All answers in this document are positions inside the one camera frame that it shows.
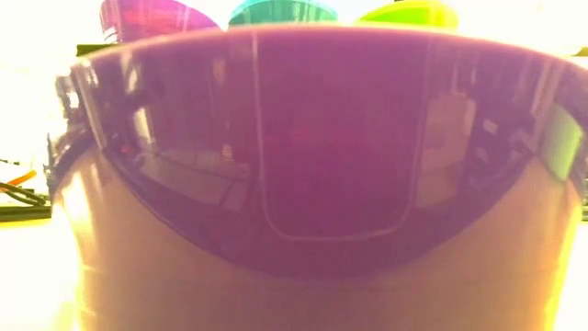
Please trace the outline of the purple plastic mini bowl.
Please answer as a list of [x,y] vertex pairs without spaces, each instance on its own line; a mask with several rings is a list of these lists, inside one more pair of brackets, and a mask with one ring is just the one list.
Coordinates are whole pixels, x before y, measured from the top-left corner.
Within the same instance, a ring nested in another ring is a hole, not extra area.
[[177,0],[103,0],[99,16],[105,43],[220,28],[209,16]]
[[80,331],[555,331],[588,172],[576,63],[260,25],[112,45],[56,89]]

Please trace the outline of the blue plastic mini bowl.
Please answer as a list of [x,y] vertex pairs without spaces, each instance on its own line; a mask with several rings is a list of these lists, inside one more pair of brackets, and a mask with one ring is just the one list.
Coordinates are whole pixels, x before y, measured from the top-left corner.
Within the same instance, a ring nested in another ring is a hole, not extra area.
[[231,12],[228,26],[337,20],[337,11],[319,0],[243,0]]

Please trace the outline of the green plastic mini bowl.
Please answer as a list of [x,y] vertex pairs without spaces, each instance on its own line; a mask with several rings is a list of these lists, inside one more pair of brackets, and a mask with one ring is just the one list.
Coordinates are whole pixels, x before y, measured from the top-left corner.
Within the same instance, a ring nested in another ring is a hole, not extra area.
[[458,12],[442,0],[398,0],[367,11],[360,23],[456,29]]

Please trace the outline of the black aluminium table frame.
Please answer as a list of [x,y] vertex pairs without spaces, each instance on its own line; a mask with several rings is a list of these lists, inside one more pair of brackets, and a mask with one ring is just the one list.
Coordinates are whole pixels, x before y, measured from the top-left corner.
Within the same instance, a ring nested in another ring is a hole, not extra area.
[[0,223],[48,219],[51,206],[0,206]]

